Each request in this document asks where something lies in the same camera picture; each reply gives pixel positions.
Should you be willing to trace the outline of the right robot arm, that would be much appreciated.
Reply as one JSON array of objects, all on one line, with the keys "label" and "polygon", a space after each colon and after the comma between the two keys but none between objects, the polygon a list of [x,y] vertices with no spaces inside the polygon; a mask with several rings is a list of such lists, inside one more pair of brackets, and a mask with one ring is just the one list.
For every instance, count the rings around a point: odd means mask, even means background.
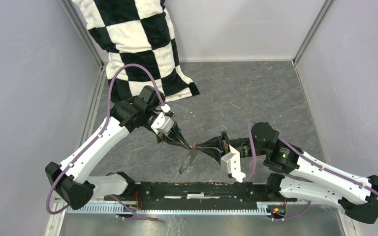
[{"label": "right robot arm", "polygon": [[349,218],[373,224],[378,218],[378,176],[361,177],[332,167],[280,137],[267,122],[248,122],[247,138],[229,139],[225,132],[196,144],[219,162],[230,178],[249,181],[241,159],[265,156],[271,174],[265,196],[271,201],[306,200],[339,209]]}]

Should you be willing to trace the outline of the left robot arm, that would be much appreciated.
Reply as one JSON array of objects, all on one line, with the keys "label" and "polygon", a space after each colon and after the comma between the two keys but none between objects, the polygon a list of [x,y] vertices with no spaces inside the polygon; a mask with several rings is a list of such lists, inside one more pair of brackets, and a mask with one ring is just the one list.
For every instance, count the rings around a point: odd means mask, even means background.
[{"label": "left robot arm", "polygon": [[135,194],[135,187],[127,182],[124,175],[92,177],[90,173],[109,150],[136,128],[144,127],[154,133],[158,143],[190,148],[172,118],[169,106],[163,105],[160,110],[158,106],[160,97],[151,86],[144,86],[132,100],[114,104],[98,130],[71,156],[60,164],[50,162],[45,167],[51,191],[56,192],[72,209],[80,209],[91,199],[107,195],[130,200]]}]

